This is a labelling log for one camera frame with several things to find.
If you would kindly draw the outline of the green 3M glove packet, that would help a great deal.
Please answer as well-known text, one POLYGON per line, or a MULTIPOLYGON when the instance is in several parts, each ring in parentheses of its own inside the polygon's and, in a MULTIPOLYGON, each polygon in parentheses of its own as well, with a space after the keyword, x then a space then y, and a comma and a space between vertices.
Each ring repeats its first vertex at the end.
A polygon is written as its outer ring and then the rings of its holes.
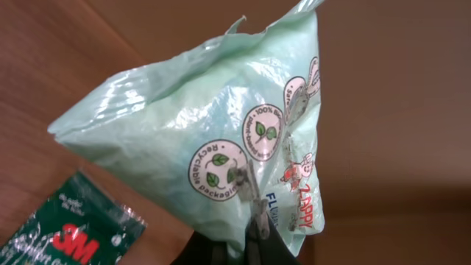
POLYGON ((1 265, 116 265, 146 227, 76 172, 2 246, 1 265))

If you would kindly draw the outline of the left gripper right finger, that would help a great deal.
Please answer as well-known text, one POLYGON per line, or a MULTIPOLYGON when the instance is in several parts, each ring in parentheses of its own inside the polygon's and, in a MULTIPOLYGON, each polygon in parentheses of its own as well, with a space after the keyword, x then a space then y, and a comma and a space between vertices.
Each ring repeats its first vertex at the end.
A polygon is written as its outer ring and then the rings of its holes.
POLYGON ((267 215, 253 220, 253 265, 299 265, 267 215))

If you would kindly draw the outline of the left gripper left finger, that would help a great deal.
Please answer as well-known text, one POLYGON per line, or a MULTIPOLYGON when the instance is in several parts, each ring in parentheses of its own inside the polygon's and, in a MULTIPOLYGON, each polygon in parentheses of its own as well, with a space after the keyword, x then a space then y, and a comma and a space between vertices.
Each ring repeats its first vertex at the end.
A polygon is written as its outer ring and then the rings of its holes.
POLYGON ((182 252, 171 265, 243 265, 247 253, 243 250, 238 258, 231 257, 228 243, 213 241, 198 232, 193 232, 182 252))

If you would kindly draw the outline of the light green wipes pack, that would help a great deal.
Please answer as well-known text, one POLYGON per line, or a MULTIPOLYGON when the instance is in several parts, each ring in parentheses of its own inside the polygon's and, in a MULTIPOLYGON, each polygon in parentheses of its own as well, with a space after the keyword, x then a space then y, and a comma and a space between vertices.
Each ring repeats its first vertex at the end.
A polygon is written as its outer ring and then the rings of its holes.
POLYGON ((170 60, 109 77, 49 125, 101 166, 239 259, 256 201, 297 255, 325 217, 316 172, 317 1, 257 34, 232 25, 170 60))

